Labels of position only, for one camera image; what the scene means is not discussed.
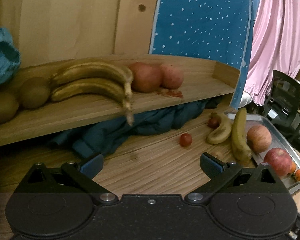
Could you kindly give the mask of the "long yellow banana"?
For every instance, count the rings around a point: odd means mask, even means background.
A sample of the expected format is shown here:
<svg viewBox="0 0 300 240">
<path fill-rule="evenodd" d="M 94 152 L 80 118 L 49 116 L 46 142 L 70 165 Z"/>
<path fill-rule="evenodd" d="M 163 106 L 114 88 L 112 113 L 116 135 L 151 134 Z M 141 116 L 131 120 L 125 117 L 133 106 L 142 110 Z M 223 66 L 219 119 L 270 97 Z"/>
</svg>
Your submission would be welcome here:
<svg viewBox="0 0 300 240">
<path fill-rule="evenodd" d="M 234 118 L 231 133 L 231 146 L 234 157 L 239 161 L 248 161 L 251 159 L 253 151 L 248 146 L 245 133 L 247 120 L 247 109 L 240 108 Z"/>
</svg>

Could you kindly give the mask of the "short curved yellow banana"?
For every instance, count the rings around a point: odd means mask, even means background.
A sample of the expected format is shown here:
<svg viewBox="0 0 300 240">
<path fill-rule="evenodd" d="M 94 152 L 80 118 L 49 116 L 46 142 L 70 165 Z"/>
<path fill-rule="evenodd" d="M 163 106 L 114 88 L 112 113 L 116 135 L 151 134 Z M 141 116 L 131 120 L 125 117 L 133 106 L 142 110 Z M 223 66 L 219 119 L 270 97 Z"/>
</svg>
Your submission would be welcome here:
<svg viewBox="0 0 300 240">
<path fill-rule="evenodd" d="M 232 121 L 224 113 L 211 113 L 210 120 L 215 119 L 219 124 L 210 134 L 206 140 L 210 144 L 220 144 L 225 142 L 231 135 Z"/>
</svg>

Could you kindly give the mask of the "red cherry tomato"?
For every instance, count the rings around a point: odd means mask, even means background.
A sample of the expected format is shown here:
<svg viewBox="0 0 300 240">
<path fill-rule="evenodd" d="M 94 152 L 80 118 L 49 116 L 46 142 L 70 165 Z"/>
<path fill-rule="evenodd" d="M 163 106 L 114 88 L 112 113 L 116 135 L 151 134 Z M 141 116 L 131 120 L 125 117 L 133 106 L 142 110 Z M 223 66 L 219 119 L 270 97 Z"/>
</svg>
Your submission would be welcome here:
<svg viewBox="0 0 300 240">
<path fill-rule="evenodd" d="M 183 133 L 179 138 L 179 144 L 182 147 L 188 147 L 192 144 L 192 135 L 189 133 Z"/>
<path fill-rule="evenodd" d="M 216 117 L 211 117 L 207 123 L 208 127 L 211 129 L 217 129 L 219 127 L 219 120 Z"/>
</svg>

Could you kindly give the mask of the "yellowish red apple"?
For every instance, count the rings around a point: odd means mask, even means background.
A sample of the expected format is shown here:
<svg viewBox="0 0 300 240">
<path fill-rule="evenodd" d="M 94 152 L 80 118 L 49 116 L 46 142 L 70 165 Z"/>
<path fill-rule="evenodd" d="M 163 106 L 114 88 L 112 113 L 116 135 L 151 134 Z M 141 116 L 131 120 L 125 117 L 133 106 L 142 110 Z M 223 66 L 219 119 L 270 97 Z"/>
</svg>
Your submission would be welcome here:
<svg viewBox="0 0 300 240">
<path fill-rule="evenodd" d="M 269 129 L 263 125 L 252 126 L 247 132 L 247 143 L 256 154 L 266 151 L 272 143 Z"/>
</svg>

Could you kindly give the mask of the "red pink apple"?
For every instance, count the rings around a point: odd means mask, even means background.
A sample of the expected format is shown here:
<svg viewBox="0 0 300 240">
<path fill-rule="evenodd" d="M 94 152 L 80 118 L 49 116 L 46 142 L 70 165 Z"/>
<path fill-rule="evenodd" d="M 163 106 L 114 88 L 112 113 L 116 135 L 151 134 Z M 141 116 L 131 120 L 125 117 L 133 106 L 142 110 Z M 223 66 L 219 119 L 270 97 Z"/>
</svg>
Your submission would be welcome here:
<svg viewBox="0 0 300 240">
<path fill-rule="evenodd" d="M 289 153 L 278 147 L 269 150 L 263 161 L 268 163 L 280 178 L 288 175 L 292 166 L 292 159 Z"/>
</svg>

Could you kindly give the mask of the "dark teal cloth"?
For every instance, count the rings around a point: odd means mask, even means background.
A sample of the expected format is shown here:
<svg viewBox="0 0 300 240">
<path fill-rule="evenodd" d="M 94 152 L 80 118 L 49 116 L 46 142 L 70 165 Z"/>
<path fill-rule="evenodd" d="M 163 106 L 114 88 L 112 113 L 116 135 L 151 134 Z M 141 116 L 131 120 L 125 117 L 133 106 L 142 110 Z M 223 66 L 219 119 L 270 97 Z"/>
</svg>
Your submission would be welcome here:
<svg viewBox="0 0 300 240">
<path fill-rule="evenodd" d="M 199 100 L 134 115 L 130 126 L 125 117 L 73 128 L 59 133 L 53 143 L 75 152 L 80 158 L 113 154 L 130 136 L 150 136 L 180 129 L 204 109 L 215 109 L 222 97 Z"/>
</svg>

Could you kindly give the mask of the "metal tray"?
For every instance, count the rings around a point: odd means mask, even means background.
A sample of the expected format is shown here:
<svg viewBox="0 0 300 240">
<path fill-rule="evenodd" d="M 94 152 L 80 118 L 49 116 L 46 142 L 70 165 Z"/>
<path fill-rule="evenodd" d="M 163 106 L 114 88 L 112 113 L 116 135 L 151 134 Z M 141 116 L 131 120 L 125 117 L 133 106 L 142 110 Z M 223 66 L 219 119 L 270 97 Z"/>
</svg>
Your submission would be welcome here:
<svg viewBox="0 0 300 240">
<path fill-rule="evenodd" d="M 292 161 L 294 161 L 294 163 L 296 164 L 296 168 L 300 169 L 300 156 L 286 140 L 286 138 L 276 129 L 276 127 L 273 126 L 273 124 L 267 118 L 257 114 L 247 114 L 245 132 L 249 131 L 249 129 L 254 125 L 263 125 L 271 133 L 271 145 L 269 146 L 269 148 L 259 154 L 253 153 L 251 161 L 254 166 L 257 166 L 259 163 L 263 162 L 264 156 L 269 150 L 278 147 L 286 150 L 289 153 Z M 283 181 L 290 194 L 294 194 L 300 189 L 300 181 L 296 181 L 291 175 L 287 175 L 284 178 L 281 178 L 281 180 Z"/>
</svg>

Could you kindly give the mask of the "wooden desk shelf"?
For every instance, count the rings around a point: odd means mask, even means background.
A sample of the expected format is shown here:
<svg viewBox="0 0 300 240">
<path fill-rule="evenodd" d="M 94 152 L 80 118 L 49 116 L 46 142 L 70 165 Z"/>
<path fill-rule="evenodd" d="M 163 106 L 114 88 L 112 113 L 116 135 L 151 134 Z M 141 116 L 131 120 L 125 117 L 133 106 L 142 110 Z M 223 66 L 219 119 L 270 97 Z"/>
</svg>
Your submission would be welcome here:
<svg viewBox="0 0 300 240">
<path fill-rule="evenodd" d="M 47 102 L 33 110 L 21 110 L 11 121 L 0 124 L 0 146 L 61 132 L 67 129 L 125 116 L 131 124 L 137 113 L 161 109 L 187 102 L 213 98 L 234 92 L 240 72 L 227 64 L 191 57 L 171 55 L 110 55 L 85 60 L 56 61 L 17 72 L 8 84 L 8 90 L 17 92 L 28 79 L 43 77 L 51 80 L 59 70 L 73 64 L 97 65 L 109 63 L 116 69 L 128 67 L 135 62 L 151 65 L 168 64 L 180 69 L 184 81 L 180 88 L 169 92 L 133 93 L 125 96 L 123 85 L 111 80 L 82 79 L 78 87 L 82 95 L 68 94 L 61 102 Z"/>
</svg>

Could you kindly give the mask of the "shelf kiwi right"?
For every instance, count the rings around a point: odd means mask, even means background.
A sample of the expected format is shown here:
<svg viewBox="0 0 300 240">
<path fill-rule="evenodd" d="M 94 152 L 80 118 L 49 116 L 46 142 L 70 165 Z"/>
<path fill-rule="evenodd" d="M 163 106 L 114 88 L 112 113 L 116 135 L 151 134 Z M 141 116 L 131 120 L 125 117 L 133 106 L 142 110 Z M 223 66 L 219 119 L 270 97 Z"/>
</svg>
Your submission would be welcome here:
<svg viewBox="0 0 300 240">
<path fill-rule="evenodd" d="M 46 103 L 49 96 L 49 82 L 43 77 L 30 78 L 19 88 L 19 101 L 27 109 L 35 109 L 42 106 Z"/>
</svg>

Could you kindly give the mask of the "shelf kiwi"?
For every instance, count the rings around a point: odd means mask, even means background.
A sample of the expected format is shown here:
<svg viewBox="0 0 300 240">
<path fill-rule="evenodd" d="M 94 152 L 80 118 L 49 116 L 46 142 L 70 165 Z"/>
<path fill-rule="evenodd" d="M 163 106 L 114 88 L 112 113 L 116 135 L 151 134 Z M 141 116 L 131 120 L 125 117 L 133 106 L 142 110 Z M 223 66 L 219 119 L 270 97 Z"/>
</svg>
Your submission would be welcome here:
<svg viewBox="0 0 300 240">
<path fill-rule="evenodd" d="M 43 77 L 30 78 L 19 88 L 19 101 L 27 109 L 35 109 L 42 106 L 46 103 L 49 96 L 49 82 Z"/>
<path fill-rule="evenodd" d="M 19 108 L 16 97 L 9 92 L 0 92 L 0 124 L 14 118 Z"/>
</svg>

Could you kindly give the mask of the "right shelf apple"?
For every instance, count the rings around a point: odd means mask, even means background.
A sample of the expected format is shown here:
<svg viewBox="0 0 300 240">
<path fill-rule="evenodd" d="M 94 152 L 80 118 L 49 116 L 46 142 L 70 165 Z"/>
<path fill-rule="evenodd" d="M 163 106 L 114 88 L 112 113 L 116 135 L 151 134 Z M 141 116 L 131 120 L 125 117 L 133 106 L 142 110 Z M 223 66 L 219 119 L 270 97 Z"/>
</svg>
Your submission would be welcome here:
<svg viewBox="0 0 300 240">
<path fill-rule="evenodd" d="M 167 89 L 178 89 L 182 85 L 184 74 L 179 68 L 168 64 L 162 64 L 159 68 L 162 73 L 162 87 Z"/>
</svg>

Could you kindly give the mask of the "shelf apple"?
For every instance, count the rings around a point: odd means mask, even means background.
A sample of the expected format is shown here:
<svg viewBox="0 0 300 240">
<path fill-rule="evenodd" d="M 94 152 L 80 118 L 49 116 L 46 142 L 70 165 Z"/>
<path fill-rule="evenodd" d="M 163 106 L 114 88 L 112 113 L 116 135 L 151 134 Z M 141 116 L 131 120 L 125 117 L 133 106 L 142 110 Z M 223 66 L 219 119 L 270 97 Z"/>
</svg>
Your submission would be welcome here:
<svg viewBox="0 0 300 240">
<path fill-rule="evenodd" d="M 184 74 L 179 68 L 168 64 L 162 64 L 159 68 L 162 73 L 162 87 L 167 89 L 178 89 L 182 85 Z"/>
<path fill-rule="evenodd" d="M 132 89 L 142 93 L 151 93 L 160 88 L 162 73 L 159 67 L 136 62 L 129 66 L 133 73 Z"/>
</svg>

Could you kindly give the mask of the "left shelf apple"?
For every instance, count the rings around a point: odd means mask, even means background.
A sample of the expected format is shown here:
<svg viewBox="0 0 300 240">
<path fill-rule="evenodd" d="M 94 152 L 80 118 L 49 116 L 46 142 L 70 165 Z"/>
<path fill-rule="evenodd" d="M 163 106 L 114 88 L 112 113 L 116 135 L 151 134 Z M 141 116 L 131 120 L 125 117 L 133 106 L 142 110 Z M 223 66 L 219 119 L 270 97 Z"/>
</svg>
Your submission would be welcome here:
<svg viewBox="0 0 300 240">
<path fill-rule="evenodd" d="M 162 73 L 159 67 L 136 62 L 129 66 L 133 73 L 132 89 L 142 93 L 151 93 L 160 88 Z"/>
</svg>

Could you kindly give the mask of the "light blue crumpled cloth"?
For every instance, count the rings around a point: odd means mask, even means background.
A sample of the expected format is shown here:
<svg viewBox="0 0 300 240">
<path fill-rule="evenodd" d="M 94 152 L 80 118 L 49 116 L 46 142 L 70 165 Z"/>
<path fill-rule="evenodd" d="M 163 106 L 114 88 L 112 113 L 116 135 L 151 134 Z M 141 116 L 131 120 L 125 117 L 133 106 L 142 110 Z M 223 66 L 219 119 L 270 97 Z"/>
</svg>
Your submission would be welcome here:
<svg viewBox="0 0 300 240">
<path fill-rule="evenodd" d="M 20 52 L 6 28 L 0 28 L 0 85 L 7 84 L 21 64 Z"/>
</svg>

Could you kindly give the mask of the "blue starry fabric wardrobe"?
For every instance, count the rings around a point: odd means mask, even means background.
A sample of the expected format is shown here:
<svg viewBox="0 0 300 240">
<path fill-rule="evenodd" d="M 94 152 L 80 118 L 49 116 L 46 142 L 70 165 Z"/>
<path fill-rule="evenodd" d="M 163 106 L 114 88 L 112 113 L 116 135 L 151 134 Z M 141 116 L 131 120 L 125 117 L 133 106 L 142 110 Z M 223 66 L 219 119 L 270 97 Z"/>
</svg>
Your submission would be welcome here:
<svg viewBox="0 0 300 240">
<path fill-rule="evenodd" d="M 157 0 L 149 53 L 210 59 L 240 71 L 238 108 L 253 41 L 252 0 Z"/>
</svg>

